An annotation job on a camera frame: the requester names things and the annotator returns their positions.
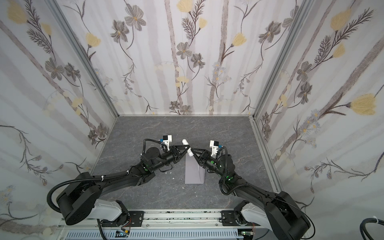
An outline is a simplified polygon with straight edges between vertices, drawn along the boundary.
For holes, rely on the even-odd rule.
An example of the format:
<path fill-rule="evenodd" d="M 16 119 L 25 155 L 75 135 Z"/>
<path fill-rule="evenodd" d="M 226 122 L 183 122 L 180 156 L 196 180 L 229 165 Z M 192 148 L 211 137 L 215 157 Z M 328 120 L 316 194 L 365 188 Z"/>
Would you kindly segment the white glue stick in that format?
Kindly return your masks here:
<path fill-rule="evenodd" d="M 193 157 L 194 153 L 191 150 L 191 146 L 189 145 L 189 142 L 186 139 L 183 139 L 182 143 L 185 146 L 185 149 L 186 149 L 187 154 L 189 155 L 189 157 Z"/>

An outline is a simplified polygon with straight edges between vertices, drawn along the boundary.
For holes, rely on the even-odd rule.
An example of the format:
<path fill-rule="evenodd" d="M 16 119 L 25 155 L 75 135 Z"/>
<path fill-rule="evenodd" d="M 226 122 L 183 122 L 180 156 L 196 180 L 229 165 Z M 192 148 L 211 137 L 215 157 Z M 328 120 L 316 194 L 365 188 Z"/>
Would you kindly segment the grey paper envelope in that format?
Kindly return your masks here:
<path fill-rule="evenodd" d="M 185 184 L 199 185 L 205 182 L 205 170 L 196 162 L 194 157 L 186 155 Z"/>

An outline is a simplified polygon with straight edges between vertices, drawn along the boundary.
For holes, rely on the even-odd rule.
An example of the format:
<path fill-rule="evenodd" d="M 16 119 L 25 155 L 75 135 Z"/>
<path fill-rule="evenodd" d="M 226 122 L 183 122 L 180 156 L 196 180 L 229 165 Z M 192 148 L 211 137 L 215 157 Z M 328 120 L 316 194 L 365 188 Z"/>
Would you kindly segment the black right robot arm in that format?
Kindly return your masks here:
<path fill-rule="evenodd" d="M 302 240 L 313 226 L 313 222 L 298 208 L 289 194 L 263 190 L 238 175 L 226 147 L 219 148 L 215 157 L 205 149 L 189 150 L 201 167 L 220 176 L 218 184 L 223 195 L 234 195 L 263 210 L 272 232 L 279 240 Z"/>

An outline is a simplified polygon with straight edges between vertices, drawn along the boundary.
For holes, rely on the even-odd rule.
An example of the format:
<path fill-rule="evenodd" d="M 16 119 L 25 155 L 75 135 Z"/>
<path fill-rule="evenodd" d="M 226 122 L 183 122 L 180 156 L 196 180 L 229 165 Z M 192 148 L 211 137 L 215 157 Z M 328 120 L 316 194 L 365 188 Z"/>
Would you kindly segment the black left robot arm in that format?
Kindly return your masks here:
<path fill-rule="evenodd" d="M 123 188 L 148 183 L 156 176 L 156 170 L 178 163 L 188 150 L 189 145 L 173 145 L 161 154 L 159 149 L 152 147 L 141 155 L 137 165 L 126 171 L 96 176 L 81 173 L 74 180 L 54 186 L 47 195 L 47 203 L 54 211 L 62 214 L 68 226 L 78 224 L 96 208 L 95 203 L 100 197 Z"/>

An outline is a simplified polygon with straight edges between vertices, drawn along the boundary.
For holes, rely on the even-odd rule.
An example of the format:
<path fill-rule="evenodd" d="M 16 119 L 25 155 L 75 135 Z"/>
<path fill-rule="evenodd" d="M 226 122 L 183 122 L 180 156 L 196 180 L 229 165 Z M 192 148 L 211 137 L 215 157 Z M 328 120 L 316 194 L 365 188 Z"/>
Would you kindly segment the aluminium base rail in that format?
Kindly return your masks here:
<path fill-rule="evenodd" d="M 251 208 L 265 214 L 261 209 L 251 205 L 246 208 L 246 213 L 250 213 Z M 107 220 L 101 220 L 101 226 L 104 228 L 137 228 L 137 229 L 176 229 L 176 228 L 245 228 L 247 226 L 224 226 L 219 222 L 223 211 L 233 209 L 197 209 L 197 210 L 130 210 L 129 216 L 122 223 L 109 223 Z M 267 215 L 262 221 L 261 227 L 272 230 L 272 225 L 269 223 Z"/>

